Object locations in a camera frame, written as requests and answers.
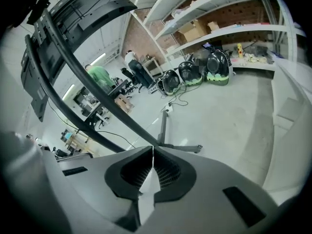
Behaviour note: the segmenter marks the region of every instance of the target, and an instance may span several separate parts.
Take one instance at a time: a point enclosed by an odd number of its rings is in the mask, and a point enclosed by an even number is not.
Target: gray floor
[[[157,138],[160,110],[171,98],[162,98],[158,92],[149,95],[146,89],[140,94],[136,91],[131,99],[135,107],[129,115]],[[173,105],[174,111],[167,121],[166,142],[201,144],[203,149],[197,155],[219,160],[261,186],[273,148],[271,77],[265,72],[240,71],[227,86],[204,83],[181,99],[189,104]],[[148,145],[114,116],[101,130],[122,135],[135,147]],[[131,148],[117,136],[103,135],[125,149]],[[112,154],[103,147],[94,145],[94,148],[100,155]]]

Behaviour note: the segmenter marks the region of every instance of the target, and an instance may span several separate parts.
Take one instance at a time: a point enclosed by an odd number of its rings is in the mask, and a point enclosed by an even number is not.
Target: black panel
[[[116,196],[137,201],[139,189],[152,168],[151,146],[111,165],[105,173],[106,184]]]
[[[195,184],[194,167],[158,147],[154,148],[154,168],[161,187],[161,191],[154,195],[154,203],[179,200]]]
[[[265,215],[237,187],[226,188],[223,192],[248,227],[265,218]]]
[[[96,30],[113,19],[136,9],[128,0],[60,0],[50,11],[54,24],[63,34],[71,51],[74,52]],[[31,37],[39,55],[40,64],[53,85],[65,63],[47,33],[45,20],[34,24]],[[31,104],[40,121],[43,121],[47,96],[42,90],[32,64],[24,53],[21,80],[26,92],[33,98]]]
[[[80,167],[76,167],[73,169],[64,170],[63,173],[65,176],[70,176],[70,175],[74,175],[74,174],[83,173],[87,170],[88,170],[87,168],[80,166]]]

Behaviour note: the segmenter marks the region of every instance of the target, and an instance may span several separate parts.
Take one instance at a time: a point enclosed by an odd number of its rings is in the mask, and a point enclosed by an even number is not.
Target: cardboard box
[[[188,22],[179,29],[179,32],[185,36],[187,42],[193,41],[208,34],[205,23],[200,20]]]
[[[210,27],[211,31],[219,29],[219,25],[215,21],[208,23],[208,26]]]

